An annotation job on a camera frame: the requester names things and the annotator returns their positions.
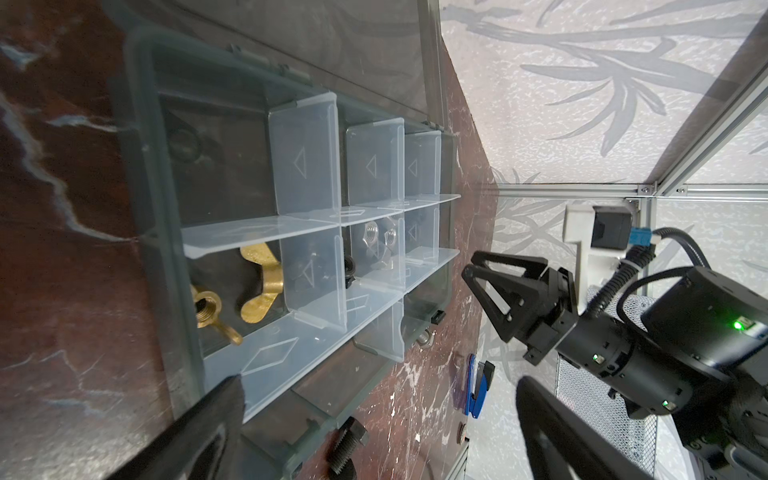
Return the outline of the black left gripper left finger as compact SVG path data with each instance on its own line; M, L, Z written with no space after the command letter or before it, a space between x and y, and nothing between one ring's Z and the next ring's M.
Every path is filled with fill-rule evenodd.
M244 411L241 376L229 376L109 477L229 479Z

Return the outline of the black hex bolt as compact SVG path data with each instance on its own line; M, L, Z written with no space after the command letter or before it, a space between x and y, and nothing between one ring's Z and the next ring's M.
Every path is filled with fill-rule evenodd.
M339 429L336 445L327 456L328 479L355 480L358 478L352 455L358 447L367 445L370 434L355 417L349 417Z

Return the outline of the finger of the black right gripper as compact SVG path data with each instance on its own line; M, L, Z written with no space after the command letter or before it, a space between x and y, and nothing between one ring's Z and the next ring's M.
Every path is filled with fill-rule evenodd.
M526 342L549 312L549 290L538 279L514 276L469 264L462 278L504 342Z
M493 270L491 265L518 269L519 274ZM469 264L469 278L472 280L487 279L489 273L498 273L514 278L539 280L547 268L548 260L543 257L509 255L478 250L472 255L471 263Z

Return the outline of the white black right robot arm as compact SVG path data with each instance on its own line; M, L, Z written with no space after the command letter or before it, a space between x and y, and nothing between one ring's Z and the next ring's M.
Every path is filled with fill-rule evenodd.
M767 302L715 272L686 232L660 228L680 244L685 267L649 276L673 285L638 321L626 312L643 285L636 273L655 257L635 245L584 309L570 271L541 257L474 253L462 277L503 341L525 359L556 352L623 398L635 419L671 416L683 446L709 479L767 475Z

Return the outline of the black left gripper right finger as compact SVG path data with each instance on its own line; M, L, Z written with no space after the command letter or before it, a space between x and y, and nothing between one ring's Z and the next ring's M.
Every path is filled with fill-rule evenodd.
M530 376L516 387L516 408L535 479L648 479Z

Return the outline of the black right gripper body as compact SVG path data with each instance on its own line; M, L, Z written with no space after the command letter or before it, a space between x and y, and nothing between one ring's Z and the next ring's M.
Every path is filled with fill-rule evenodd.
M564 268L546 268L536 278L544 297L535 310L535 321L521 331L528 351L526 359L537 363L556 350L577 368L609 385L620 394L629 414L648 412L648 346L630 327L606 313L632 272L615 273L579 315L575 306L573 275Z

